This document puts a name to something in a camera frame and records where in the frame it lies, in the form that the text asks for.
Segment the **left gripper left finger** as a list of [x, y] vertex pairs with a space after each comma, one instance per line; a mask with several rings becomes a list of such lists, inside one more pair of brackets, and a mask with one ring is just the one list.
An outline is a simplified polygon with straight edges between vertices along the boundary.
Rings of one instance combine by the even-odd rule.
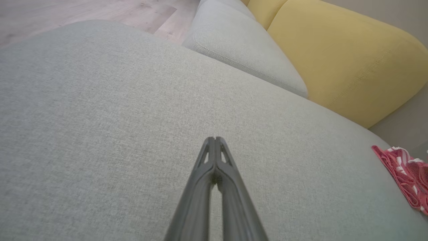
[[167, 229], [165, 241], [209, 239], [210, 195], [215, 171], [215, 139], [202, 144], [195, 165]]

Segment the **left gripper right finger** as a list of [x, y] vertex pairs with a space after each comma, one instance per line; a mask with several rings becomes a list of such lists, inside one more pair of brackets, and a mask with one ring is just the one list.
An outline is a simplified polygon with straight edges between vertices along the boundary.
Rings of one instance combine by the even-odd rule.
[[269, 240], [230, 149], [220, 136], [215, 138], [215, 156], [215, 175], [222, 194], [223, 240]]

